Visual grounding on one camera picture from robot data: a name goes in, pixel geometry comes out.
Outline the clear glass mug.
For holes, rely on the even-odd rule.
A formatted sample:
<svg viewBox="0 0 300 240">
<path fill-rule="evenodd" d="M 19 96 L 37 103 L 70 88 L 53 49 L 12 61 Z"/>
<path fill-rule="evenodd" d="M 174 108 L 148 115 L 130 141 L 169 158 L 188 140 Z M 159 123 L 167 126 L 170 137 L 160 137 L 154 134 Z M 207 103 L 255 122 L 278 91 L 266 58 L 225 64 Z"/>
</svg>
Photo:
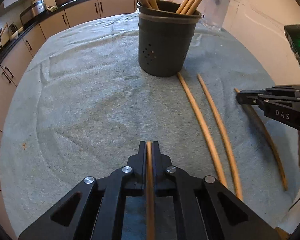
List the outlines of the clear glass mug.
<svg viewBox="0 0 300 240">
<path fill-rule="evenodd" d="M 202 18 L 199 21 L 203 26 L 221 31 L 230 0 L 203 0 L 199 5 Z"/>
</svg>

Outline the beige kitchen base cabinets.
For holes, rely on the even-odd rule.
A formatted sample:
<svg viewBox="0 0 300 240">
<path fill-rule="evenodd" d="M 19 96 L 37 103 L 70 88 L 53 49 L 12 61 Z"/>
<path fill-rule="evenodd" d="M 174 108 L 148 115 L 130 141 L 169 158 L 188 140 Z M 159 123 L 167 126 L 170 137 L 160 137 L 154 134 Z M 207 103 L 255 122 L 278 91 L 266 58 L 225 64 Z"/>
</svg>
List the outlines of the beige kitchen base cabinets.
<svg viewBox="0 0 300 240">
<path fill-rule="evenodd" d="M 36 24 L 43 38 L 37 58 L 25 46 L 15 57 L 21 72 L 32 68 L 47 76 L 37 79 L 44 87 L 40 95 L 81 101 L 82 88 L 94 87 L 96 111 L 88 111 L 84 119 L 97 120 L 97 130 L 88 125 L 79 132 L 88 148 L 87 158 L 100 164 L 102 174 L 122 163 L 139 138 L 132 95 L 140 78 L 137 21 L 136 13 L 121 14 L 70 28 L 60 11 Z"/>
</svg>

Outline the black utensil holder cup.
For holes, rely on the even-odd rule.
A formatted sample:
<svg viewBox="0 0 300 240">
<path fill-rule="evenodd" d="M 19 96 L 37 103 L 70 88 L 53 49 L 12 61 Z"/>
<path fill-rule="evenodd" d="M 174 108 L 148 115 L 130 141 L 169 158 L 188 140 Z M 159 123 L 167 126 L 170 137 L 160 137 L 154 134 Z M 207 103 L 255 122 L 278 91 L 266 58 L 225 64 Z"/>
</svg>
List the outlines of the black utensil holder cup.
<svg viewBox="0 0 300 240">
<path fill-rule="evenodd" d="M 170 77 L 179 72 L 185 62 L 199 11 L 192 15 L 176 13 L 179 4 L 157 0 L 159 10 L 137 3 L 139 16 L 139 65 L 146 73 Z"/>
</svg>

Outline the grey-green table cloth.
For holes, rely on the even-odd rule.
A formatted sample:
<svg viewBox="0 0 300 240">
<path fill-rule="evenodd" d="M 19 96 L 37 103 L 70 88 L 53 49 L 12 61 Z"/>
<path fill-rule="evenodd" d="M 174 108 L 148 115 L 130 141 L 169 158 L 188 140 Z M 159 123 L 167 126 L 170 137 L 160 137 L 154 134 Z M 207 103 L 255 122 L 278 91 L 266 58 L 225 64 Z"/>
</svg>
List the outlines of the grey-green table cloth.
<svg viewBox="0 0 300 240">
<path fill-rule="evenodd" d="M 80 24 L 51 36 L 26 69 L 5 120 L 0 179 L 17 235 L 86 176 L 123 166 L 142 140 L 190 175 L 215 174 L 196 116 L 176 76 L 159 78 L 138 62 L 136 13 Z M 233 186 L 223 142 L 200 75 L 222 117 L 245 204 L 271 226 L 300 189 L 297 131 L 264 118 L 284 166 L 288 190 L 262 133 L 235 99 L 235 89 L 263 89 L 273 80 L 226 31 L 196 26 L 181 74 L 213 137 L 227 184 Z"/>
</svg>

